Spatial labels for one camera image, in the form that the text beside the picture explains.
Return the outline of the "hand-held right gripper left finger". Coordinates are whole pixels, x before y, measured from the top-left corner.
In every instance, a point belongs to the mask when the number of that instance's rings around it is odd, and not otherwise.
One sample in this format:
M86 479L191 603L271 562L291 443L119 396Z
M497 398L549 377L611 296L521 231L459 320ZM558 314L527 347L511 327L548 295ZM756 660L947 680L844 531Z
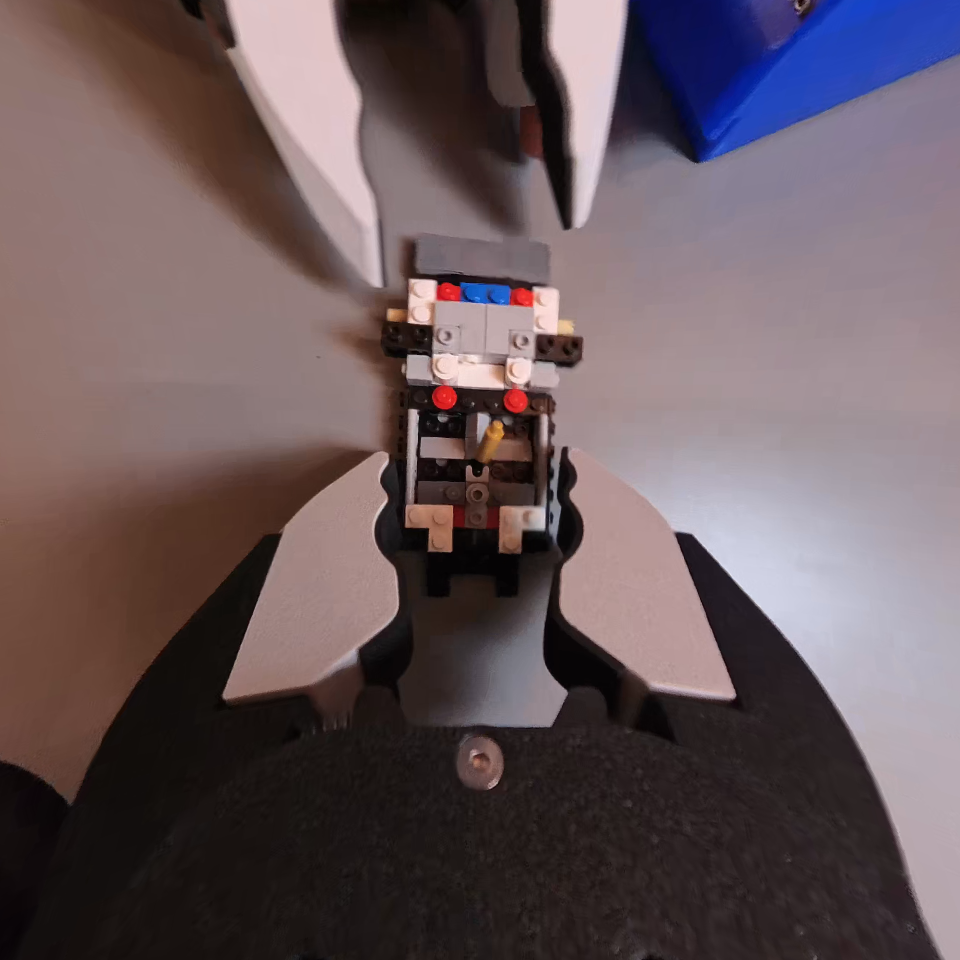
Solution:
M375 452L284 527L222 699L302 695L319 714L351 714L361 690L394 689L410 665L412 618L394 559L397 475Z

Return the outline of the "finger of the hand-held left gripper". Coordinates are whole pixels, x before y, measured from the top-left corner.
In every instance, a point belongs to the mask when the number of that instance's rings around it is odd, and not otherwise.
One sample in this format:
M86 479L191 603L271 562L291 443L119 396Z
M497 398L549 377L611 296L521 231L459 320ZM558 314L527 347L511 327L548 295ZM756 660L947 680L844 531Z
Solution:
M362 96L332 1L227 1L227 55L300 197L336 251L384 285L380 219L361 156Z
M591 215L608 142L628 19L626 1L519 1L519 61L533 104L522 153L543 161L564 229Z

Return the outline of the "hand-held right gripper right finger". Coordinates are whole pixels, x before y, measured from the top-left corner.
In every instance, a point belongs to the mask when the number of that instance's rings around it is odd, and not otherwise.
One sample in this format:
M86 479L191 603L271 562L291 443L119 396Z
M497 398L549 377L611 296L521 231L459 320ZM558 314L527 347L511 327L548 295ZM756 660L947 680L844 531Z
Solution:
M669 523L582 450L558 468L553 678L618 721L651 695L732 704L737 691Z

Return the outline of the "blue plastic bin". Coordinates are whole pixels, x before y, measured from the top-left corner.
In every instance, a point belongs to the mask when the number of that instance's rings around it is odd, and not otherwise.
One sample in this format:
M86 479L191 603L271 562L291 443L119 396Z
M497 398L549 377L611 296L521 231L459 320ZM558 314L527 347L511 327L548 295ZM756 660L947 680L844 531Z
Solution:
M959 50L957 1L637 1L630 14L696 162Z

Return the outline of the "lego car model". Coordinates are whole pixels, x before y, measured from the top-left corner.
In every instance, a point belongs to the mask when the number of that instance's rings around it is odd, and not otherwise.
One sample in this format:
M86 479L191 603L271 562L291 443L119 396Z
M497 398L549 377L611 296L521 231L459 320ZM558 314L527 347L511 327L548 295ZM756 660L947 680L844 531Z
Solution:
M403 378L401 547L423 555L428 596L449 596L461 576L515 596L522 556L553 543L555 394L584 341L550 268L541 242L422 234L406 304L382 323Z

